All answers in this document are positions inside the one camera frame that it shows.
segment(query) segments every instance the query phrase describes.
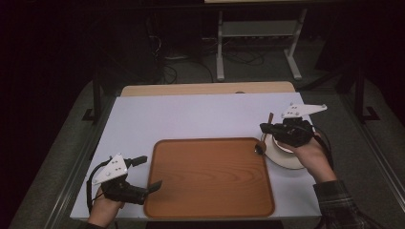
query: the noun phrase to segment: wooden tray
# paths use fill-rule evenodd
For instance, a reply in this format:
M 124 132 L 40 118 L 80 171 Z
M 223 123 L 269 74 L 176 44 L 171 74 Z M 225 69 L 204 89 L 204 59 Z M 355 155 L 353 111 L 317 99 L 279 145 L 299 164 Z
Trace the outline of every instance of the wooden tray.
M 274 211 L 265 158 L 256 138 L 162 140 L 154 148 L 148 196 L 152 219 L 263 218 Z

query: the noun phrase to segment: dark background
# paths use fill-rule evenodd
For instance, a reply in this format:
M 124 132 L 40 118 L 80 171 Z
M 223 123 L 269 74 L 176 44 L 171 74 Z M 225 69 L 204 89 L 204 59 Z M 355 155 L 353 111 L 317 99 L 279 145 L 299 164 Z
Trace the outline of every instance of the dark background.
M 95 72 L 104 75 L 101 82 L 110 94 L 126 84 L 151 84 L 161 77 L 160 62 L 151 54 L 153 44 L 141 19 L 144 15 L 77 12 L 93 3 L 0 2 L 1 228 L 8 227 L 75 99 Z M 363 45 L 367 77 L 403 123 L 405 110 L 398 104 L 405 97 L 404 11 L 396 2 L 367 8 L 312 8 L 301 37 L 327 40 L 318 68 L 331 71 L 352 60 Z M 186 44 L 182 37 L 215 36 L 216 15 L 163 14 L 154 22 L 159 22 L 154 32 L 169 45 Z

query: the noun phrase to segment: black cable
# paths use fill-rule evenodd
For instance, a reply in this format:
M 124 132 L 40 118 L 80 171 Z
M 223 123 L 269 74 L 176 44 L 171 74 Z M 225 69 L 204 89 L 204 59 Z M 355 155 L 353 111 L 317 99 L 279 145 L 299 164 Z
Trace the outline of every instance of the black cable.
M 103 166 L 106 166 L 111 161 L 111 158 L 101 162 L 99 165 L 95 167 L 92 173 L 89 176 L 89 179 L 86 182 L 86 196 L 87 196 L 87 208 L 89 209 L 89 214 L 92 212 L 93 209 L 93 199 L 92 199 L 92 179 L 97 170 Z
M 92 201 L 95 201 L 96 199 L 98 199 L 99 197 L 101 197 L 101 196 L 103 196 L 104 195 L 104 192 L 102 192 L 101 194 L 98 194 L 96 197 L 94 197 L 93 199 L 92 199 Z
M 313 137 L 322 146 L 322 148 L 325 149 L 326 152 L 324 151 L 324 154 L 327 157 L 328 163 L 333 170 L 333 158 L 331 156 L 331 150 L 328 148 L 328 146 L 325 144 L 325 141 L 323 141 L 320 136 L 314 135 Z
M 322 131 L 319 127 L 317 127 L 317 126 L 315 126 L 315 125 L 312 125 L 312 127 L 315 128 L 315 130 L 316 130 L 317 132 L 320 132 L 321 135 L 325 138 L 325 140 L 328 142 L 329 150 L 331 151 L 330 140 L 329 140 L 328 136 L 325 134 L 325 132 Z
M 169 73 L 168 71 L 166 71 L 166 70 L 164 70 L 164 73 L 165 74 L 168 74 L 168 75 L 170 75 L 170 76 L 173 76 L 173 80 L 172 81 L 167 81 L 166 80 L 166 75 L 164 75 L 163 76 L 163 84 L 173 84 L 173 83 L 177 83 L 177 79 L 178 79 L 178 73 L 177 73 L 177 71 L 173 68 L 173 67 L 170 67 L 170 66 L 168 66 L 168 65 L 165 65 L 165 66 L 163 66 L 164 68 L 168 68 L 168 69 L 170 69 L 170 70 L 172 70 L 174 73 L 173 74 L 171 74 L 171 73 Z
M 170 67 L 169 65 L 174 65 L 174 64 L 179 64 L 179 63 L 185 63 L 185 62 L 195 63 L 195 64 L 198 64 L 198 65 L 201 65 L 201 66 L 203 66 L 205 69 L 208 70 L 209 76 L 210 76 L 210 78 L 211 78 L 211 83 L 214 83 L 214 75 L 212 74 L 211 70 L 210 70 L 206 65 L 204 65 L 203 63 L 201 63 L 201 62 L 199 62 L 199 61 L 197 61 L 197 60 L 193 60 L 193 59 L 191 59 L 191 58 L 184 58 L 184 59 L 182 59 L 182 60 L 171 60 L 171 62 L 174 62 L 174 63 L 172 63 L 172 64 L 167 64 L 167 65 L 165 65 L 165 67 L 171 68 L 172 70 L 175 70 L 175 69 L 174 69 L 173 67 Z
M 276 46 L 277 46 L 280 42 L 282 42 L 283 40 L 285 40 L 285 39 L 279 38 L 278 41 L 274 42 L 274 44 L 273 44 L 271 47 L 269 47 L 269 48 L 270 48 L 270 49 L 273 49 L 274 47 L 276 47 Z M 260 66 L 260 65 L 263 65 L 263 64 L 265 63 L 265 55 L 266 55 L 269 51 L 266 51 L 266 52 L 263 52 L 263 53 L 259 53 L 259 52 L 256 52 L 256 51 L 254 51 L 254 50 L 252 49 L 251 44 L 248 44 L 246 41 L 245 41 L 244 43 L 245 43 L 245 46 L 250 50 L 250 52 L 247 52 L 247 53 L 251 54 L 251 55 L 253 56 L 253 58 L 251 58 L 251 59 L 249 59 L 249 60 L 246 60 L 246 59 L 241 58 L 241 57 L 238 56 L 237 54 L 231 54 L 231 53 L 229 53 L 229 52 L 223 52 L 224 57 L 226 57 L 227 60 L 229 60 L 229 61 L 231 61 L 231 62 L 234 62 L 234 63 L 246 64 L 246 65 L 249 65 L 249 66 Z M 232 59 L 232 58 L 230 58 L 229 56 L 233 56 L 234 58 L 239 59 L 239 61 L 238 61 L 238 60 L 235 60 L 235 59 Z M 253 64 L 252 62 L 256 61 L 257 59 L 260 59 L 261 61 L 260 61 L 259 63 Z

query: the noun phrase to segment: table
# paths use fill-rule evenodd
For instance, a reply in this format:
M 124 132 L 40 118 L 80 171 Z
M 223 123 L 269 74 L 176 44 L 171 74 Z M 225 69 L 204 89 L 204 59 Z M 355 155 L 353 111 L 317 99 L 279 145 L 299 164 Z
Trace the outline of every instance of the table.
M 125 158 L 148 156 L 148 162 L 129 169 L 127 178 L 132 185 L 146 187 L 153 147 L 159 140 L 246 136 L 260 139 L 259 124 L 267 121 L 269 112 L 275 114 L 273 122 L 281 122 L 281 112 L 290 102 L 303 100 L 287 82 L 127 87 L 111 111 L 88 175 L 100 162 L 117 153 Z M 268 158 L 266 166 L 276 208 L 265 219 L 320 216 L 312 189 L 315 182 L 307 170 L 285 169 Z M 87 217 L 83 184 L 71 218 Z M 151 220 L 143 207 L 135 204 L 126 204 L 117 219 Z

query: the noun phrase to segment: white table surface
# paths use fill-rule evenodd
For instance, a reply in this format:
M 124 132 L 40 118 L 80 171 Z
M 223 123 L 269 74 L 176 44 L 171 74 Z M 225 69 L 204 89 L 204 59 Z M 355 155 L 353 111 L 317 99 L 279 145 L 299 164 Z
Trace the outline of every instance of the white table surface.
M 146 187 L 154 145 L 162 139 L 256 137 L 261 138 L 260 123 L 282 122 L 281 113 L 289 104 L 303 104 L 298 93 L 277 94 L 196 94 L 119 97 L 110 113 L 90 173 L 109 156 L 124 158 L 148 156 L 148 161 L 129 168 L 127 181 Z M 275 211 L 270 219 L 319 217 L 315 183 L 306 169 L 289 170 L 266 159 Z M 93 187 L 93 196 L 98 185 Z M 86 186 L 83 183 L 71 212 L 73 219 L 89 216 Z M 143 206 L 127 203 L 117 219 L 149 220 Z

